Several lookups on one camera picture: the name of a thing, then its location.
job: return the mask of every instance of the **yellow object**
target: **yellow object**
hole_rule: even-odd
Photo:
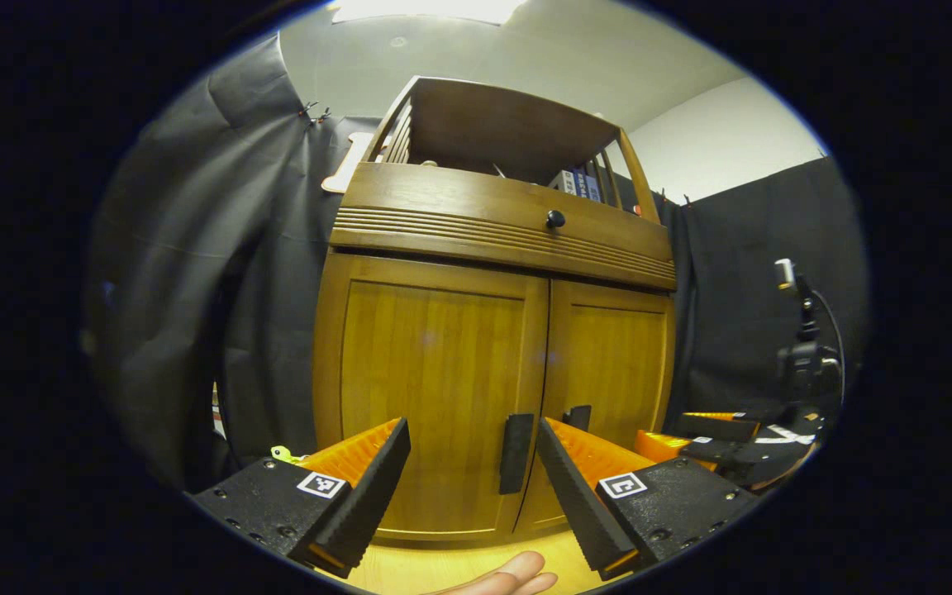
[[[630,471],[653,466],[651,460],[636,455],[620,445],[609,443],[593,434],[572,428],[567,423],[546,418],[553,433],[568,453],[575,468],[586,479],[590,489],[597,490],[597,482],[616,475],[629,474]]]
[[[293,456],[283,445],[276,445],[271,449],[271,456],[298,467],[317,471],[319,474],[344,479],[347,483],[351,483],[351,487],[354,487],[359,485],[359,479],[365,474],[366,468],[373,462],[374,456],[377,456],[385,441],[392,435],[392,430],[396,428],[399,419],[399,417],[394,418],[373,429],[355,434],[348,440],[321,449],[314,455]]]
[[[287,448],[284,448],[283,445],[276,445],[276,447],[271,449],[271,456],[275,459],[283,460],[283,462],[291,464],[299,464],[301,457],[293,456]]]
[[[665,460],[671,460],[678,456],[678,451],[690,444],[692,444],[692,440],[685,440],[685,438],[638,430],[634,450],[646,459],[653,460],[655,463],[663,463]],[[699,459],[694,460],[711,471],[718,467],[717,463],[709,463],[706,460]]]
[[[329,564],[336,566],[338,569],[344,568],[344,562],[340,562],[337,558],[334,558],[329,551],[326,551],[324,547],[321,547],[317,543],[311,543],[307,546],[307,549],[313,551],[315,556],[322,558],[322,560],[329,562]]]
[[[684,413],[683,415],[692,415],[694,417],[710,417],[711,419],[721,419],[722,421],[733,421],[733,416],[735,413],[707,413],[707,412],[695,412],[695,413]]]
[[[722,421],[743,421],[744,415],[739,413],[725,413],[725,412],[687,412],[683,415],[693,415],[696,417],[710,417],[711,419],[721,419]],[[755,429],[751,431],[751,437],[755,438],[755,434],[759,433],[759,428],[762,428],[762,423],[755,423]]]
[[[606,573],[610,573],[611,571],[613,571],[613,569],[618,569],[621,564],[624,564],[624,562],[634,559],[637,555],[638,555],[638,550],[627,551],[627,553],[624,554],[622,558],[620,558],[619,560],[616,560],[615,562],[612,562],[612,564],[609,564],[608,566],[605,566],[604,571]]]

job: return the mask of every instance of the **wooden drawer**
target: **wooden drawer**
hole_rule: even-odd
[[[565,226],[545,226],[550,210],[565,215]],[[330,244],[676,289],[666,227],[545,186],[462,169],[359,163]]]

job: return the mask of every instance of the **black curtain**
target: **black curtain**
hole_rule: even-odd
[[[664,429],[682,411],[743,411],[775,399],[778,348],[796,342],[800,306],[777,288],[792,259],[839,323],[849,387],[869,339],[869,261],[858,201],[831,158],[815,159],[687,206],[658,202],[675,255],[675,377]],[[836,347],[830,320],[820,342]],[[824,395],[835,414],[838,396]]]
[[[171,487],[204,489],[271,445],[313,449],[311,328],[340,205],[321,181],[380,118],[311,126],[301,110],[277,35],[256,42],[143,129],[95,216],[84,342],[122,433]]]

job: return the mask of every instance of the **white wall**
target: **white wall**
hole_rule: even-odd
[[[763,84],[722,84],[627,131],[649,185],[677,203],[820,159],[828,151]],[[612,168],[626,174],[613,144]]]

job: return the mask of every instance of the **black cable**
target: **black cable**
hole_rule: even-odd
[[[810,290],[810,293],[817,298],[817,301],[821,302],[825,312],[828,312],[828,320],[831,321],[832,330],[835,331],[835,343],[840,347],[840,407],[843,407],[843,398],[847,392],[847,360],[843,356],[843,336],[840,335],[840,325],[835,323],[835,317],[832,316],[832,310],[828,307],[824,295],[818,293],[815,289]]]

